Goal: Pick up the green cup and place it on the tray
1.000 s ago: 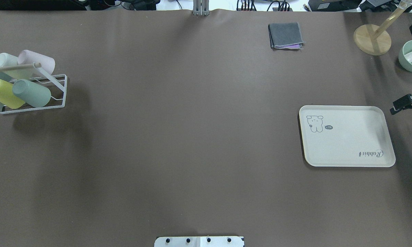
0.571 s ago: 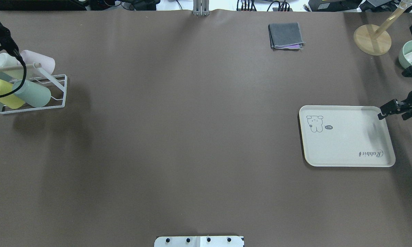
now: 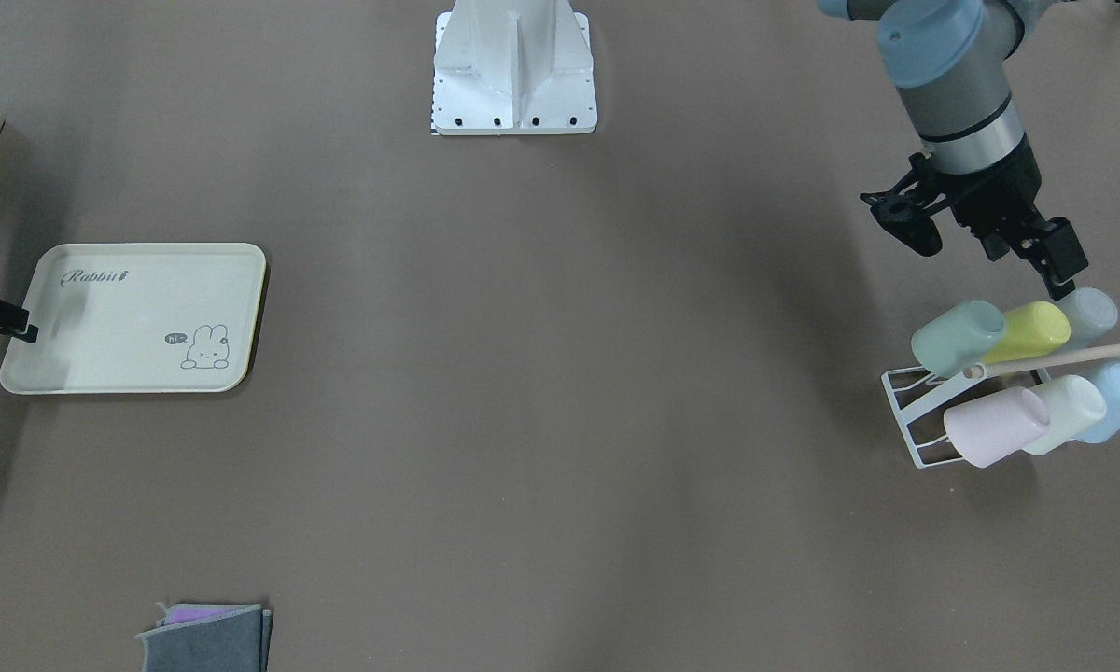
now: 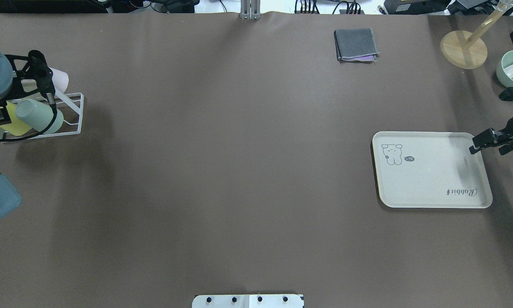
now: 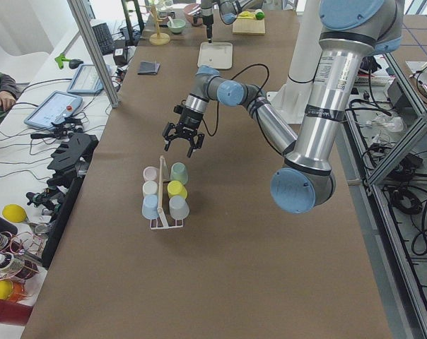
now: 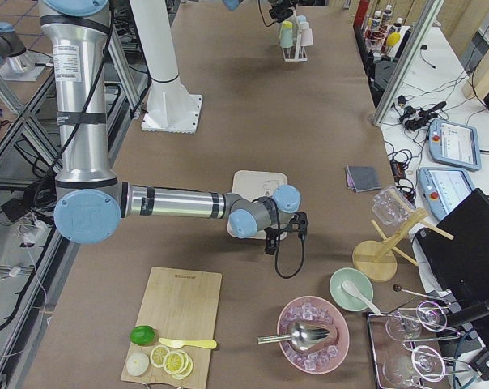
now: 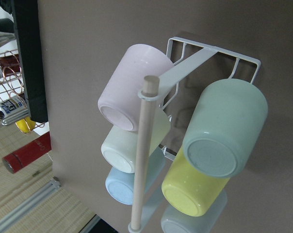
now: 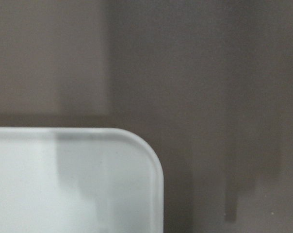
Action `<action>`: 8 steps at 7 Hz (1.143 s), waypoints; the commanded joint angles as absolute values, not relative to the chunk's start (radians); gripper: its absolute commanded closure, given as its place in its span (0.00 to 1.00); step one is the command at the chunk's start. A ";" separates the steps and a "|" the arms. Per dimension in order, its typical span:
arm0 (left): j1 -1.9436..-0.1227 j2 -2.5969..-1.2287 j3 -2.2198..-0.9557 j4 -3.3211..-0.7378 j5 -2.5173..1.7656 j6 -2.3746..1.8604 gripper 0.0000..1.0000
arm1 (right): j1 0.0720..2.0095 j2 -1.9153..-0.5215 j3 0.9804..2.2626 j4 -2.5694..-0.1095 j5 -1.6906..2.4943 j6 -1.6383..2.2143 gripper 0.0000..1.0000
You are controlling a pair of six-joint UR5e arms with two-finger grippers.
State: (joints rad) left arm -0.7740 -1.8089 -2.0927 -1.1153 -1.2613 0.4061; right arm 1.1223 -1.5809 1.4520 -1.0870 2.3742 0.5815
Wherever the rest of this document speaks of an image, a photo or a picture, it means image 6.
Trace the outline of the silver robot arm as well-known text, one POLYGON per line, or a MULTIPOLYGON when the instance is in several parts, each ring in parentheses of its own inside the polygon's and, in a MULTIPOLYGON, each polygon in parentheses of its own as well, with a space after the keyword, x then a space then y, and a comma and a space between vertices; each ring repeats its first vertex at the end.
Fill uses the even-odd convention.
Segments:
MULTIPOLYGON (((202 97, 181 83, 166 6, 133 1, 134 21, 151 78, 144 130, 193 133, 202 97)), ((59 233, 77 243, 101 242, 130 215, 227 219, 239 238, 266 232, 266 252, 283 233, 305 237, 300 193, 289 185, 247 200, 238 194, 136 186, 122 182, 108 160, 104 62, 115 38, 107 1, 42 1, 40 25, 53 44, 62 170, 53 212, 59 233)))

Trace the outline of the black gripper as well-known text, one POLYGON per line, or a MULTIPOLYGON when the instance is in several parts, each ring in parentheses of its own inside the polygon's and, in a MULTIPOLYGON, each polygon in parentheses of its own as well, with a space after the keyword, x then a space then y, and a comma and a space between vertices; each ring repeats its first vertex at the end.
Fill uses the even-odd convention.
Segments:
POLYGON ((305 239, 308 234, 308 217, 305 212, 298 211, 283 228, 285 233, 297 233, 299 239, 305 239))
POLYGON ((271 0, 269 14, 276 23, 291 18, 298 4, 297 0, 271 0))

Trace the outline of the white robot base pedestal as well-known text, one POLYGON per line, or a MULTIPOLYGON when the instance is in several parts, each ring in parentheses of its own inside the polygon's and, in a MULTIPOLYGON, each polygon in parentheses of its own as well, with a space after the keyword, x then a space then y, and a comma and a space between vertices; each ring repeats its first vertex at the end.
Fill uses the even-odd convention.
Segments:
POLYGON ((181 82, 165 2, 134 0, 130 6, 151 77, 142 130, 195 133, 202 96, 181 82))

